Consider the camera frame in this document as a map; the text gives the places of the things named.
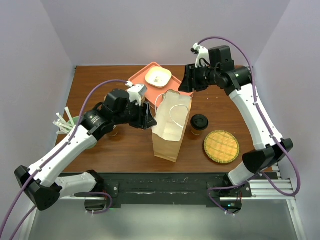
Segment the brown paper bag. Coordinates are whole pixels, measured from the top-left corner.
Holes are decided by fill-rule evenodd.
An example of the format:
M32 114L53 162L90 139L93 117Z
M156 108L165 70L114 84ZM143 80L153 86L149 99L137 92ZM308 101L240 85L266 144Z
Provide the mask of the brown paper bag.
M175 163L187 129L192 98L168 90L155 100L156 126L151 128L154 156Z

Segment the brown paper cup stack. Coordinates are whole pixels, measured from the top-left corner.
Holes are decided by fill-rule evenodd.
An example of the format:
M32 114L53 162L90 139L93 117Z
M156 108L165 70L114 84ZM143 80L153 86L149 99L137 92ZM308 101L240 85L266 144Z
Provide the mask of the brown paper cup stack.
M114 125L113 126L113 130L109 133L107 133L107 136L108 137L115 137L119 132L119 129L118 129L118 126L117 125Z

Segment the black cup lid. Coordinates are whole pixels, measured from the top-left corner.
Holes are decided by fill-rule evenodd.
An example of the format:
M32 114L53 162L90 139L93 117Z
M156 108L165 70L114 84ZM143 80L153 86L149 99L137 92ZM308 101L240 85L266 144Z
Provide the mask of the black cup lid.
M205 130L209 125L208 118L203 114L195 114L190 120L191 126L197 131Z

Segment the single brown paper cup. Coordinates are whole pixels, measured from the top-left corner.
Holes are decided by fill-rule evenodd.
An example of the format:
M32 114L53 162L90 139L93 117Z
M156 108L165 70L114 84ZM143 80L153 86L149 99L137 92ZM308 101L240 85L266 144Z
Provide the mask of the single brown paper cup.
M207 128L203 128L203 127L193 127L191 126L191 133L195 136L200 136Z

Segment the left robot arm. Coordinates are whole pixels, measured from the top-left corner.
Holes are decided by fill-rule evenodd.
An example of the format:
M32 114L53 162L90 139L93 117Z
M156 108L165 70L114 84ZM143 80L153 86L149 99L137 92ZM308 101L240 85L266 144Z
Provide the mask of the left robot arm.
M19 166L14 174L28 198L39 211L53 206L60 198L78 193L99 196L104 179L94 170L61 177L63 170L82 152L93 147L118 125L128 124L146 130L157 125L145 101L147 88L137 84L127 90L114 89L90 111L78 119L78 125L36 163Z

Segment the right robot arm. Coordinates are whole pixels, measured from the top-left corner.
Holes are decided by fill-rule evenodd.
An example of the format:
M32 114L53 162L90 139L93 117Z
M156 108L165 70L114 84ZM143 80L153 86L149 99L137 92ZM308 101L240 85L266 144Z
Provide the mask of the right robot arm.
M241 113L253 141L254 150L243 154L242 163L228 173L228 181L222 185L223 192L233 197L241 190L241 183L281 161L283 150L289 152L293 142L283 138L273 125L252 84L250 70L235 66L229 46L207 49L195 43L191 51L197 55L196 61L185 66L178 90L200 92L212 85L224 90Z

